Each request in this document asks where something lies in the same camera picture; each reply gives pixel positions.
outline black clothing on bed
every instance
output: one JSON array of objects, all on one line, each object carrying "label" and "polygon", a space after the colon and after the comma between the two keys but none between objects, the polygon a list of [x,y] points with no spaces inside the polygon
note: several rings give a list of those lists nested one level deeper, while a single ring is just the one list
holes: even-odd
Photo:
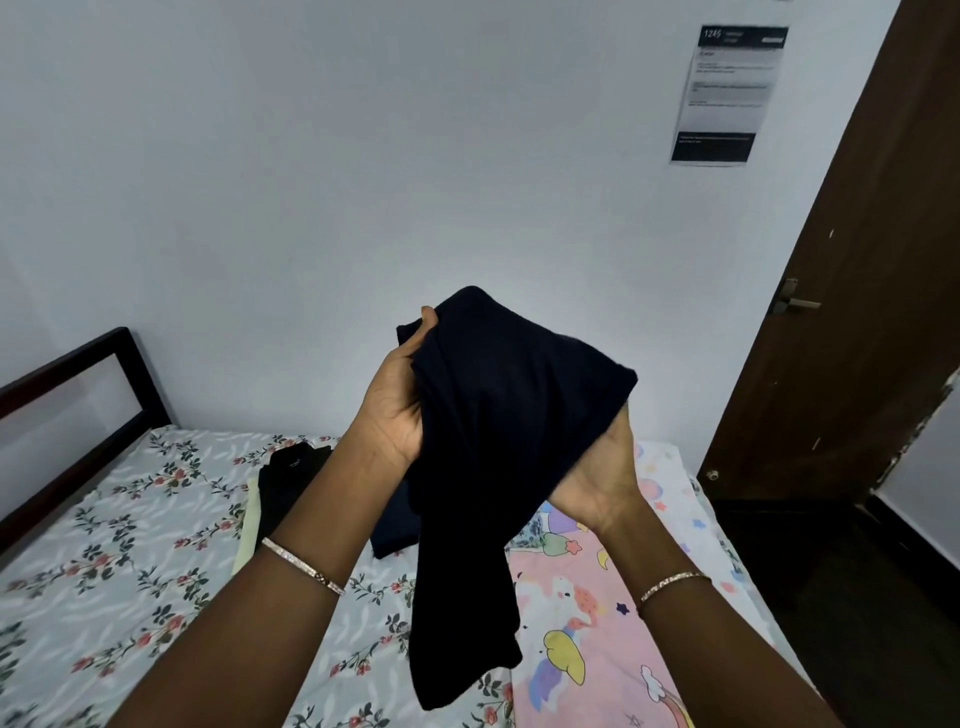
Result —
[{"label": "black clothing on bed", "polygon": [[260,469],[257,478],[260,525],[256,529],[256,548],[260,548],[260,540],[272,534],[286,518],[332,451],[330,446],[313,449],[308,443],[296,443],[270,456],[270,463]]},{"label": "black clothing on bed", "polygon": [[[421,515],[410,670],[426,710],[448,705],[489,669],[519,664],[520,617],[503,548],[636,384],[632,370],[479,288],[458,291],[437,314],[413,357],[423,445],[407,472]],[[399,342],[419,325],[397,327]],[[466,631],[478,632],[470,651],[451,659]]]},{"label": "black clothing on bed", "polygon": [[420,516],[410,509],[410,486],[406,480],[401,480],[373,527],[370,536],[373,556],[382,559],[419,540]]}]

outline yellow cloth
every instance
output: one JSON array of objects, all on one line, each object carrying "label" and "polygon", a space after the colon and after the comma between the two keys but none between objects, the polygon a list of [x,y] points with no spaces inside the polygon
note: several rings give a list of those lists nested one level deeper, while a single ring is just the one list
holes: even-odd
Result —
[{"label": "yellow cloth", "polygon": [[233,571],[230,575],[243,569],[244,564],[251,560],[256,548],[256,532],[260,528],[260,488],[257,485],[257,475],[247,481],[247,512],[243,517],[243,528],[240,531],[240,547],[237,557],[233,561]]}]

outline door lever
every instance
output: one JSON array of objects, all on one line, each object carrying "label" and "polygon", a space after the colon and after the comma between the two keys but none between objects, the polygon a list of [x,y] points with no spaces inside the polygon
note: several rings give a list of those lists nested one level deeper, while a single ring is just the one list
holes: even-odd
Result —
[{"label": "door lever", "polygon": [[785,313],[790,308],[808,308],[811,310],[820,308],[820,303],[817,301],[804,301],[803,299],[792,298],[794,292],[797,290],[797,284],[799,282],[799,279],[784,279],[782,285],[780,286],[780,290],[771,301],[770,309],[767,311],[767,313],[781,314]]}]

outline bangle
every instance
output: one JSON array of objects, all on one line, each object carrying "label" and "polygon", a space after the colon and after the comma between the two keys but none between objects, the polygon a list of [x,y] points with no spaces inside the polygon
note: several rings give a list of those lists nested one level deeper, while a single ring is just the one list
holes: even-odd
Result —
[{"label": "bangle", "polygon": [[328,578],[326,578],[326,577],[325,577],[323,574],[321,574],[319,571],[317,571],[316,569],[314,569],[313,567],[311,567],[309,564],[307,564],[307,563],[306,563],[305,561],[303,561],[302,559],[298,558],[297,556],[294,556],[294,554],[290,553],[290,551],[288,551],[288,550],[287,550],[286,548],[284,548],[283,546],[278,546],[277,544],[275,544],[273,541],[271,541],[270,539],[268,539],[268,538],[266,538],[266,537],[264,537],[264,538],[260,541],[260,543],[263,544],[264,546],[266,546],[270,551],[272,551],[273,553],[275,553],[277,556],[279,556],[279,557],[280,557],[281,559],[283,559],[284,561],[286,561],[286,562],[288,562],[288,563],[290,563],[290,564],[293,564],[295,567],[297,567],[299,570],[301,570],[303,573],[305,573],[305,574],[306,574],[307,576],[309,576],[311,579],[314,579],[314,580],[316,580],[316,581],[319,581],[321,584],[323,584],[325,587],[327,587],[330,591],[332,591],[332,592],[333,592],[334,594],[336,594],[337,596],[343,596],[343,595],[344,595],[344,589],[343,589],[343,587],[339,587],[339,586],[337,586],[336,584],[334,584],[332,581],[330,581]]},{"label": "bangle", "polygon": [[695,577],[695,576],[699,576],[699,577],[701,577],[701,578],[704,578],[704,579],[706,579],[708,582],[710,582],[711,584],[713,583],[713,580],[710,579],[710,577],[707,576],[706,574],[704,574],[702,571],[681,571],[680,573],[675,573],[673,576],[667,576],[665,579],[663,579],[663,581],[661,581],[661,582],[659,582],[659,583],[657,583],[657,584],[654,584],[652,587],[650,587],[650,589],[648,589],[648,590],[646,591],[646,593],[645,593],[645,594],[640,598],[640,600],[636,603],[636,614],[637,614],[637,616],[639,617],[640,610],[643,609],[643,605],[647,603],[647,600],[648,600],[651,596],[653,596],[654,594],[656,594],[657,592],[659,592],[663,587],[668,587],[668,586],[670,586],[671,584],[673,584],[675,581],[683,581],[684,579],[692,579],[692,578]]}]

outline hand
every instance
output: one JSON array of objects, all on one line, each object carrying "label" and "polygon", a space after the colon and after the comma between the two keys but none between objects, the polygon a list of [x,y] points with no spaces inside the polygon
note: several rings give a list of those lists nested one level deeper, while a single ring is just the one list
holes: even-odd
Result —
[{"label": "hand", "polygon": [[437,312],[428,305],[420,309],[420,316],[423,321],[417,332],[388,353],[373,375],[354,420],[405,472],[420,455],[423,443],[423,420],[411,360],[426,332],[439,323]]},{"label": "hand", "polygon": [[598,535],[618,513],[643,501],[636,486],[634,433],[626,404],[560,481],[549,501]]}]

